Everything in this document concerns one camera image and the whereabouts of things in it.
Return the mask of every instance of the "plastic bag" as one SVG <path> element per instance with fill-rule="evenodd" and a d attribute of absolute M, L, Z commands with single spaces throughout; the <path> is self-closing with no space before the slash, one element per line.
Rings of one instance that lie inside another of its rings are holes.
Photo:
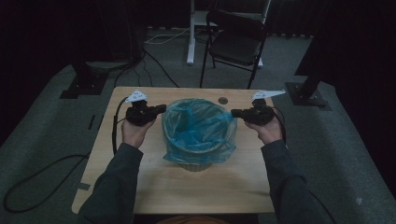
<path fill-rule="evenodd" d="M 236 123 L 225 108 L 207 100 L 176 101 L 163 114 L 163 158 L 197 165 L 224 162 L 236 148 Z"/>

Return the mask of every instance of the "black stand base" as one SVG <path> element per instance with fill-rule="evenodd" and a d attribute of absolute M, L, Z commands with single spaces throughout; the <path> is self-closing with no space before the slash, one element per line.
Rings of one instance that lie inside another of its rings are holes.
<path fill-rule="evenodd" d="M 299 82 L 286 83 L 286 87 L 289 90 L 289 95 L 291 97 L 291 100 L 295 105 L 311 105 L 311 106 L 317 106 L 320 110 L 332 111 L 329 103 L 323 100 L 318 90 L 315 90 L 315 92 L 312 94 L 311 97 L 304 98 L 300 92 L 302 86 L 303 83 L 299 83 Z"/>
<path fill-rule="evenodd" d="M 108 73 L 94 74 L 90 84 L 81 86 L 78 76 L 75 76 L 67 91 L 63 91 L 60 99 L 77 99 L 80 95 L 100 95 L 106 84 Z"/>

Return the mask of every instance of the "gray carpet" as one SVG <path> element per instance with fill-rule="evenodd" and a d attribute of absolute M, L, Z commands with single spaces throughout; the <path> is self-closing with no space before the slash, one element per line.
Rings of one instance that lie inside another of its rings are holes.
<path fill-rule="evenodd" d="M 304 81 L 305 77 L 293 74 L 309 43 L 310 39 L 303 37 L 268 37 L 262 55 L 264 68 L 259 70 L 251 89 L 282 90 L 286 89 L 285 82 Z M 188 39 L 181 36 L 165 44 L 146 45 L 145 48 L 179 87 L 198 88 L 205 45 L 197 41 L 192 66 L 186 65 L 187 46 Z M 101 68 L 115 66 L 114 63 L 91 65 Z M 130 69 L 119 78 L 117 85 L 151 86 L 151 78 L 154 87 L 174 87 L 149 56 L 135 71 L 140 78 Z M 59 99 L 74 78 L 71 66 L 53 77 L 0 149 L 2 201 L 7 189 L 22 178 L 61 157 L 85 154 L 92 149 L 119 72 L 110 73 L 101 95 L 82 95 L 75 100 Z M 204 87 L 245 89 L 248 77 L 243 70 L 221 64 L 213 69 L 208 64 Z M 286 116 L 290 153 L 306 174 L 309 187 L 326 204 L 337 223 L 396 223 L 396 202 L 375 169 L 333 87 L 321 83 L 318 90 L 332 111 L 293 105 L 288 94 L 273 98 Z M 9 198 L 10 205 L 25 208 L 39 202 L 77 161 L 60 162 L 22 186 Z M 74 223 L 76 215 L 71 212 L 71 205 L 85 165 L 86 161 L 37 209 L 10 214 L 2 208 L 0 223 Z M 259 214 L 259 219 L 261 223 L 276 223 L 274 214 Z"/>

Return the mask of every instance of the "chair backrest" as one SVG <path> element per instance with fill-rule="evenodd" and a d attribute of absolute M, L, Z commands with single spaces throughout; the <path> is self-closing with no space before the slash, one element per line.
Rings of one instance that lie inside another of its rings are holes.
<path fill-rule="evenodd" d="M 206 25 L 216 24 L 220 29 L 263 41 L 266 36 L 264 24 L 261 21 L 239 16 L 230 12 L 215 10 L 206 14 Z"/>

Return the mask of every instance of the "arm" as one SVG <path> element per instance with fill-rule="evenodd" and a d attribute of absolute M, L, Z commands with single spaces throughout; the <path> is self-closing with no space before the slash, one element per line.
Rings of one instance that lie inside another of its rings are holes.
<path fill-rule="evenodd" d="M 105 172 L 96 180 L 91 197 L 78 212 L 78 223 L 131 223 L 137 175 L 143 152 L 138 148 L 148 128 L 122 123 L 122 143 Z"/>
<path fill-rule="evenodd" d="M 264 126 L 246 125 L 257 131 L 265 144 L 262 156 L 267 168 L 270 195 L 279 223 L 324 223 L 315 205 L 306 180 L 291 159 L 282 139 L 279 121 L 273 119 Z"/>

